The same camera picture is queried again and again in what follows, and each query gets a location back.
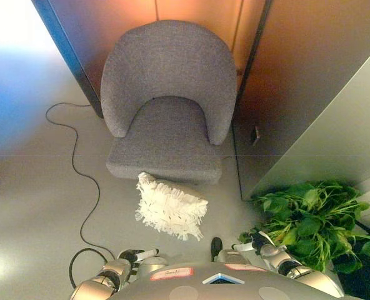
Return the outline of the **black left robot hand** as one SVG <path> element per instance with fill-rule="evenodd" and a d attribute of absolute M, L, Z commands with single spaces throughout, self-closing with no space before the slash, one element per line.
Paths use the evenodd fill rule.
<path fill-rule="evenodd" d="M 127 249 L 120 253 L 119 259 L 125 259 L 130 262 L 133 267 L 135 263 L 141 262 L 147 258 L 157 256 L 159 254 L 159 249 L 151 249 L 148 251 L 142 249 Z"/>

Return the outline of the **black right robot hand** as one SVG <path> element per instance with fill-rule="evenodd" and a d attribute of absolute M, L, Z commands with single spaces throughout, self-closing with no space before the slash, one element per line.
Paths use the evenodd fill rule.
<path fill-rule="evenodd" d="M 242 241 L 242 243 L 232 245 L 233 250 L 260 251 L 260 249 L 266 244 L 274 245 L 270 237 L 262 231 L 241 234 L 240 241 Z"/>

